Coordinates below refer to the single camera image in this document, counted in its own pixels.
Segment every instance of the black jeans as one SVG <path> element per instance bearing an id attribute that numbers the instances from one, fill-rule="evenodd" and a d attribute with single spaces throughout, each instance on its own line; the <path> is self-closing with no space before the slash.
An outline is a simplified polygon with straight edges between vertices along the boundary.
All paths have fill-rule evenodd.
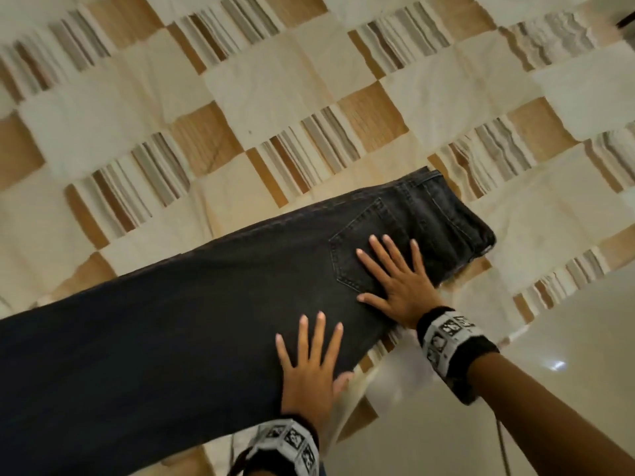
<path id="1" fill-rule="evenodd" d="M 4 475 L 126 475 L 278 415 L 274 335 L 295 357 L 306 313 L 338 321 L 337 373 L 392 327 L 356 301 L 382 288 L 358 263 L 371 234 L 435 284 L 494 244 L 436 171 L 363 188 L 237 231 L 0 321 Z"/>

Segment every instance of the wristband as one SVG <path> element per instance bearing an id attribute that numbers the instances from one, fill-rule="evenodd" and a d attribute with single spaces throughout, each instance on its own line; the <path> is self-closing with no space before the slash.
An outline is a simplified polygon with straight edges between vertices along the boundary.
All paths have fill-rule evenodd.
<path id="1" fill-rule="evenodd" d="M 463 404 L 472 404 L 476 392 L 467 370 L 478 357 L 499 352 L 483 331 L 459 312 L 436 307 L 417 323 L 417 337 L 433 369 Z"/>
<path id="2" fill-rule="evenodd" d="M 250 441 L 250 447 L 236 459 L 229 474 L 265 470 L 278 476 L 317 476 L 317 436 L 302 416 L 271 421 Z"/>

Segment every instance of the left hand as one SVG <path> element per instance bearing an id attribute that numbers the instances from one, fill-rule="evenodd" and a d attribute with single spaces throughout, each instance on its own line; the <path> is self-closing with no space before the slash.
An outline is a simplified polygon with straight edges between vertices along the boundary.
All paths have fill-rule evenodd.
<path id="1" fill-rule="evenodd" d="M 300 318 L 298 334 L 298 364 L 293 367 L 280 334 L 275 335 L 275 347 L 284 372 L 282 385 L 282 414 L 298 414 L 304 417 L 320 434 L 328 421 L 333 403 L 353 373 L 342 373 L 333 381 L 335 361 L 340 352 L 340 343 L 344 327 L 340 322 L 335 327 L 333 337 L 322 359 L 324 327 L 326 316 L 323 312 L 317 315 L 315 332 L 309 354 L 309 320 L 303 315 Z"/>

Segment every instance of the right hand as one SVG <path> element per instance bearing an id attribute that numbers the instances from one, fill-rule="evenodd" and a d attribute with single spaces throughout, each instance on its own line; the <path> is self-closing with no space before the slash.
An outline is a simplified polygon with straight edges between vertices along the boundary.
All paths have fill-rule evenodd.
<path id="1" fill-rule="evenodd" d="M 385 235 L 383 239 L 388 252 L 374 235 L 370 237 L 370 245 L 385 270 L 363 250 L 357 249 L 357 255 L 361 263 L 384 287 L 387 298 L 382 299 L 374 294 L 366 293 L 358 295 L 357 299 L 379 309 L 402 326 L 416 329 L 417 322 L 424 314 L 445 304 L 425 273 L 424 261 L 417 241 L 415 239 L 410 241 L 414 267 L 412 271 L 393 240 L 388 235 Z"/>

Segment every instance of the forearm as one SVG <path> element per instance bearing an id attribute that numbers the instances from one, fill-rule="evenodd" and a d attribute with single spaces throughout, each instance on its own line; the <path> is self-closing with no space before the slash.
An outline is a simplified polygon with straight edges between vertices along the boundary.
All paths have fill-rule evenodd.
<path id="1" fill-rule="evenodd" d="M 500 354 L 476 359 L 467 378 L 540 476 L 635 474 L 631 456 Z"/>

